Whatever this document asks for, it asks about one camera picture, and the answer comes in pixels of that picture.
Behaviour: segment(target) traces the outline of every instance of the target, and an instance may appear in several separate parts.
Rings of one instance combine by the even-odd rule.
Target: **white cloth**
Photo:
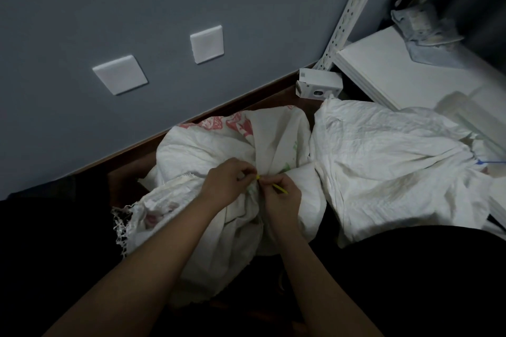
[[[327,99],[310,144],[347,241],[422,224],[479,229],[487,219],[482,141],[431,110]]]
[[[309,162],[310,136],[306,115],[293,106],[242,111],[174,127],[158,146],[156,166],[141,180],[152,191],[126,209],[133,213],[132,219],[118,228],[125,252],[132,252],[183,210],[199,192],[209,169],[231,157],[248,161],[261,175],[286,172],[302,191],[299,222],[307,240],[313,239],[326,201]],[[170,302],[183,306],[207,300],[223,290],[255,254],[275,253],[254,182],[212,220]]]

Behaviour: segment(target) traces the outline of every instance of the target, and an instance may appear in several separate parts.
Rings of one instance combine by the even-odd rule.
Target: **right hand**
[[[286,174],[262,176],[259,180],[264,191],[265,209],[269,223],[276,236],[286,232],[300,232],[299,206],[302,194],[294,181]],[[285,189],[288,194],[281,193],[272,184]]]

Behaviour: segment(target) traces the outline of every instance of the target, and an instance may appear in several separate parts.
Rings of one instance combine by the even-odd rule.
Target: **light blue wall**
[[[346,1],[0,0],[0,198],[316,61]],[[218,24],[225,55],[196,65]],[[149,84],[113,96],[92,67],[128,54]]]

